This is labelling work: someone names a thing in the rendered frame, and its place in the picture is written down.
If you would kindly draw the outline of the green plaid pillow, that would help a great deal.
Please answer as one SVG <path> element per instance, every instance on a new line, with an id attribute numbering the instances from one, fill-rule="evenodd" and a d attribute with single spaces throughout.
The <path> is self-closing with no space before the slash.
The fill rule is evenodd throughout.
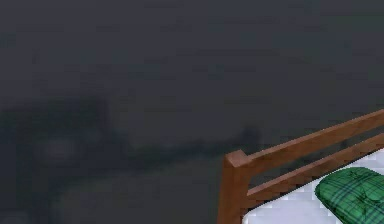
<path id="1" fill-rule="evenodd" d="M 384 224 L 384 175 L 351 167 L 324 177 L 316 197 L 343 224 Z"/>

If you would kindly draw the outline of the brown wooden bed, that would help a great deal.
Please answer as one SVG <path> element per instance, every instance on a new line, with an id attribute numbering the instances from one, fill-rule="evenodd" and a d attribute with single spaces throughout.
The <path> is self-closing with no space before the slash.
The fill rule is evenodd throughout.
<path id="1" fill-rule="evenodd" d="M 251 188 L 249 183 L 253 176 L 383 125 L 384 109 L 381 109 L 251 155 L 242 150 L 226 154 L 217 224 L 242 224 L 242 218 L 250 208 L 380 150 L 384 147 L 384 133 Z"/>

